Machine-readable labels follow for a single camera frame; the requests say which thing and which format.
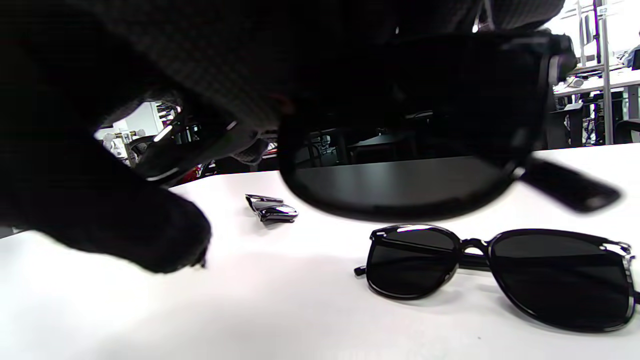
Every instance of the person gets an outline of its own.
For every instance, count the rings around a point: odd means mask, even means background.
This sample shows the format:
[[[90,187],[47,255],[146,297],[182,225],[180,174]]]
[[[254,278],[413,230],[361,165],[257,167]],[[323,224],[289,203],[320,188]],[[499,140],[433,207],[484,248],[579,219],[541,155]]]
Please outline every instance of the person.
[[[253,136],[225,155],[253,163],[266,150],[259,135],[295,109],[286,99],[312,86],[305,74],[398,28],[471,33],[485,3],[492,28],[529,31],[564,0],[2,1],[0,225],[151,272],[202,263],[212,233],[204,214],[117,161],[93,138],[100,126],[164,100],[209,129],[246,129]],[[24,166],[35,159],[45,168]],[[144,211],[113,226],[114,199]]]
[[[640,45],[634,47],[633,49],[631,49],[627,55],[625,56],[625,58],[622,60],[622,62],[625,64],[626,67],[633,67],[634,66],[634,58],[636,55],[636,50],[640,50]]]

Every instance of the office chair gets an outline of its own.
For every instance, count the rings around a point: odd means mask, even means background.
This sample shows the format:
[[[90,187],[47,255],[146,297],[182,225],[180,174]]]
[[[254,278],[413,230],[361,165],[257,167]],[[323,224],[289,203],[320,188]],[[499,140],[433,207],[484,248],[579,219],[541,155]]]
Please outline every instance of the office chair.
[[[616,125],[614,133],[615,143],[632,143],[633,138],[631,136],[632,131],[640,131],[640,120],[623,120]]]
[[[147,146],[152,142],[154,142],[154,136],[142,136],[131,140],[129,142],[129,148],[136,156],[140,156],[147,150]]]

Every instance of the table surface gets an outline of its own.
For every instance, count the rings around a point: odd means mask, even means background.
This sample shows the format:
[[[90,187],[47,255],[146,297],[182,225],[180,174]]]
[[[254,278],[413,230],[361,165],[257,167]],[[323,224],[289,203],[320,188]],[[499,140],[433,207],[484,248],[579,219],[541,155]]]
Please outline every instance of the table surface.
[[[626,86],[640,84],[640,70],[621,69],[611,72],[611,88],[623,88]],[[604,82],[601,78],[590,78],[585,80],[579,88],[557,86],[554,90],[555,96],[567,96],[574,94],[582,94],[586,92],[592,92],[602,90]]]
[[[640,145],[539,156],[615,183],[625,197],[585,216],[515,184],[489,206],[437,224],[462,238],[544,227],[640,249]],[[0,241],[0,359],[638,357],[639,320],[611,334],[547,327],[520,314],[484,272],[460,270],[422,300],[374,295],[353,268],[365,263],[369,233],[387,224],[319,212],[292,195],[277,172],[212,176],[173,190],[211,220],[207,270],[152,275],[33,231]],[[245,193],[283,198],[300,216],[294,224],[266,228],[248,209]],[[638,269],[632,268],[636,278]]]
[[[361,142],[350,145],[349,147],[365,147],[365,146],[377,146],[387,145],[390,143],[397,143],[404,140],[408,134],[384,134],[378,135],[370,139],[362,140]]]

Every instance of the sunglasses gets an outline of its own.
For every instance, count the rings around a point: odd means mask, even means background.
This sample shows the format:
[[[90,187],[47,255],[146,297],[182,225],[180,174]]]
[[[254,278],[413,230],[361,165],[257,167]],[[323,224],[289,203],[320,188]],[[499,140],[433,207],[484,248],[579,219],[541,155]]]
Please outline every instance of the sunglasses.
[[[490,241],[461,240],[433,225],[393,225],[374,230],[371,240],[367,266],[354,272],[391,299],[427,297],[460,267],[490,271],[518,310],[569,331],[621,329],[640,301],[630,245],[598,236],[520,229]],[[470,248],[483,255],[465,252]]]
[[[566,49],[559,35],[447,35],[318,70],[332,96],[283,119],[282,178],[313,207],[375,222],[464,215],[516,180],[578,212],[608,206],[614,188],[532,155]]]

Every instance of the chair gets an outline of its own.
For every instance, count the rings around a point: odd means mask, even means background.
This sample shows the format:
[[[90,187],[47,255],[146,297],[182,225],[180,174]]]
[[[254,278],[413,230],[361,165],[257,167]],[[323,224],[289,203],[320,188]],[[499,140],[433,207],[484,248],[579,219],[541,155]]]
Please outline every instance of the chair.
[[[145,151],[147,151],[147,146],[154,142],[154,136],[142,136],[137,139],[133,139],[129,142],[129,148],[136,156],[142,155]]]
[[[562,110],[552,111],[547,119],[547,148],[564,149],[565,147],[581,147],[582,143],[582,119],[585,116],[586,107],[583,103],[569,104]],[[564,120],[569,116],[569,139],[567,142]]]
[[[614,132],[615,143],[632,143],[632,131],[640,131],[640,120],[623,120],[618,122]]]

